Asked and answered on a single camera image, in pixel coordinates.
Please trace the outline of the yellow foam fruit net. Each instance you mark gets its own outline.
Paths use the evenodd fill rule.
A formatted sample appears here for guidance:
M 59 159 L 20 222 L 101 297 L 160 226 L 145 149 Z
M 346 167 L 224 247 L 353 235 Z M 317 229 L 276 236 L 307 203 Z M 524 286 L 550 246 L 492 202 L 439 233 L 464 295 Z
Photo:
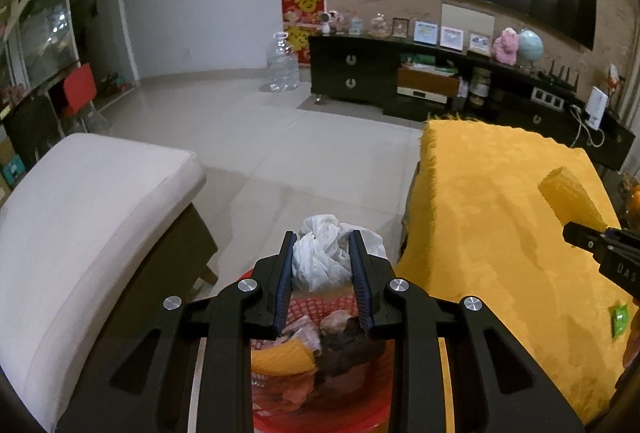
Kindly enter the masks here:
M 608 228 L 585 187 L 567 167 L 551 171 L 538 184 L 538 190 L 563 226 L 575 223 L 599 233 Z

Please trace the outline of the black plastic bag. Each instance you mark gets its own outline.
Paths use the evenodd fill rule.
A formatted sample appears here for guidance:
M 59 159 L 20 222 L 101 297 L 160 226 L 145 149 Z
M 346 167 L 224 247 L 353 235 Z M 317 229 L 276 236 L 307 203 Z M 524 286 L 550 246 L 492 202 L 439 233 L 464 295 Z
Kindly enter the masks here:
M 320 332 L 321 352 L 314 362 L 320 379 L 346 375 L 352 368 L 372 363 L 386 351 L 385 341 L 371 340 L 357 317 L 346 320 L 342 330 Z

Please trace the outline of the white tissue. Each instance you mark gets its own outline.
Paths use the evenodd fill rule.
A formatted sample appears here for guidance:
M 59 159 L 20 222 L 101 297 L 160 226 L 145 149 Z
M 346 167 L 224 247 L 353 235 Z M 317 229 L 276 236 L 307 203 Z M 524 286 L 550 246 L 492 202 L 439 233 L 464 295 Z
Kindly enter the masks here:
M 341 223 L 333 214 L 304 219 L 293 247 L 295 291 L 305 294 L 337 292 L 352 280 L 348 237 L 359 231 L 369 254 L 386 259 L 383 238 L 371 229 Z

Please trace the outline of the green wrapper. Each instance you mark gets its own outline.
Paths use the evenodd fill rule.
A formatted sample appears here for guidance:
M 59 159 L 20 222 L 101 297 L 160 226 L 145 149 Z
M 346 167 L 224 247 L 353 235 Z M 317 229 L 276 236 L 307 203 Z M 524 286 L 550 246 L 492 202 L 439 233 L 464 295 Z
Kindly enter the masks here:
M 610 323 L 611 323 L 611 335 L 612 339 L 616 340 L 621 337 L 626 331 L 629 323 L 628 305 L 622 303 L 616 303 L 611 306 L 610 311 Z

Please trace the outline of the red plastic basket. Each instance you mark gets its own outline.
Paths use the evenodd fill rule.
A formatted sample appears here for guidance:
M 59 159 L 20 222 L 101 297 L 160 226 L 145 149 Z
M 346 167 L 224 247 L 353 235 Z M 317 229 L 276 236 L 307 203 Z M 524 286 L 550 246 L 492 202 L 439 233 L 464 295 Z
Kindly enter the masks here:
M 282 393 L 291 377 L 252 374 L 256 432 L 375 432 L 387 430 L 392 400 L 394 343 L 378 358 L 338 377 L 316 375 L 304 401 Z

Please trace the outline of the yellow table cloth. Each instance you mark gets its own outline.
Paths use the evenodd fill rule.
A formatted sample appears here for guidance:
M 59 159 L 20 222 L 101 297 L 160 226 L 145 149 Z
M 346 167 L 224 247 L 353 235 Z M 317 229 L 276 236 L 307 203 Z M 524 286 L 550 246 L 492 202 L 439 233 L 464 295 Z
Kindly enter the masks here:
M 623 371 L 625 343 L 612 337 L 610 312 L 630 296 L 600 275 L 588 252 L 564 241 L 538 188 L 558 167 L 616 226 L 585 151 L 520 128 L 428 123 L 396 271 L 433 297 L 483 300 L 591 421 L 608 410 Z

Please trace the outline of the yellow foam net in basket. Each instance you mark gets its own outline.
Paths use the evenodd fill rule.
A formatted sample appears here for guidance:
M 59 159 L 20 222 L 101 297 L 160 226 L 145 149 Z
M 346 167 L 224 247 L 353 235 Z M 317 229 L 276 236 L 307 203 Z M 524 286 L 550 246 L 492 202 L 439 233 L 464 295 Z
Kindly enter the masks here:
M 314 353 L 299 339 L 250 353 L 250 369 L 267 377 L 302 375 L 316 370 Z

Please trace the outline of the pale blue globe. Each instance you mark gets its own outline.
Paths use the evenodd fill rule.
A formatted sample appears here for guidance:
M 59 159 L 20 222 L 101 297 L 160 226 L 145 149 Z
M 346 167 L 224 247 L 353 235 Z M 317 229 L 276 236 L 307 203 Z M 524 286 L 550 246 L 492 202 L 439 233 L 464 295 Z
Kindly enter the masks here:
M 536 61 L 544 54 L 544 43 L 540 36 L 530 29 L 522 29 L 518 34 L 518 58 Z

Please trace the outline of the pink plush toy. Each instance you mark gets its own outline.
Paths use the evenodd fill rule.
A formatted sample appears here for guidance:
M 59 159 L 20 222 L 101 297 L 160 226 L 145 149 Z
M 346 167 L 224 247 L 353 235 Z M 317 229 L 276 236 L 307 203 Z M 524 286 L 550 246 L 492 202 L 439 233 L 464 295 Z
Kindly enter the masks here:
M 498 63 L 513 67 L 518 59 L 518 32 L 505 28 L 491 47 L 491 56 Z

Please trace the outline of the black tv cabinet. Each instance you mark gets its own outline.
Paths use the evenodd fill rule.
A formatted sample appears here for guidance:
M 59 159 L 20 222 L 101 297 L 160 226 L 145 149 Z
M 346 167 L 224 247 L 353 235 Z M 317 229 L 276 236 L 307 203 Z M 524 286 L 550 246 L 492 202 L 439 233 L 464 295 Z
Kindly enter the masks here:
M 458 114 L 521 127 L 585 149 L 592 162 L 615 171 L 636 141 L 612 112 L 589 127 L 585 101 L 555 75 L 399 38 L 313 35 L 308 43 L 317 100 L 363 102 L 414 121 Z

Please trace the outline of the red chair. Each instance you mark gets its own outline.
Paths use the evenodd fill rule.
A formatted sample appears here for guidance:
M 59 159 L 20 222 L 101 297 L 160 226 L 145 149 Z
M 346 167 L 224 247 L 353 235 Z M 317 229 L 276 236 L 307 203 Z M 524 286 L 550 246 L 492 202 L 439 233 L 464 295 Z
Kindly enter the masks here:
M 96 82 L 90 64 L 85 63 L 67 75 L 63 81 L 63 90 L 67 100 L 64 118 L 76 115 L 89 106 L 96 98 Z

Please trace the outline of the clear water jug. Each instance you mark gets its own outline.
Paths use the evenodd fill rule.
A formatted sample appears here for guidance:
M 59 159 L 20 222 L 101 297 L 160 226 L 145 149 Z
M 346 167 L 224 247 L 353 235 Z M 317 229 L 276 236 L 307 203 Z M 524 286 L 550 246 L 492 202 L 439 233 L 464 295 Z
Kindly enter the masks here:
M 288 32 L 273 34 L 267 53 L 268 87 L 271 92 L 286 92 L 299 86 L 297 52 L 288 41 Z

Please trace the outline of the red festive poster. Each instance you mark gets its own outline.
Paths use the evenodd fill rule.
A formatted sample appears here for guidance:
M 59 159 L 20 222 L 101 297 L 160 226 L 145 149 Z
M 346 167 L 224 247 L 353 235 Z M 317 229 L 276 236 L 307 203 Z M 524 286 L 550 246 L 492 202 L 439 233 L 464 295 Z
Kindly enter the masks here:
M 309 66 L 309 37 L 321 32 L 321 15 L 326 11 L 326 0 L 281 0 L 281 5 L 288 42 L 296 51 L 298 63 Z

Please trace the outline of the picture frame white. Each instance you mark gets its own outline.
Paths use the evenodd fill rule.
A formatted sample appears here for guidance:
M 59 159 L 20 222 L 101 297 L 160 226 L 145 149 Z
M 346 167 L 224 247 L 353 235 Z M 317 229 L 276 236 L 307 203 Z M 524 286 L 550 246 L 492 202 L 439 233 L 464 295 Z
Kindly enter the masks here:
M 464 47 L 464 31 L 450 28 L 450 26 L 442 26 L 440 28 L 439 44 L 443 48 L 462 52 Z

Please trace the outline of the picture frame blue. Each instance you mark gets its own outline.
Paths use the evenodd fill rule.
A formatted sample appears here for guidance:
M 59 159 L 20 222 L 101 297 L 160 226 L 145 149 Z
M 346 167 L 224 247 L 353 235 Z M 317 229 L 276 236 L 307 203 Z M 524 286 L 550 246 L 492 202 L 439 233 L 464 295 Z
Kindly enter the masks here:
M 439 27 L 437 23 L 416 20 L 413 27 L 413 41 L 420 44 L 436 45 Z

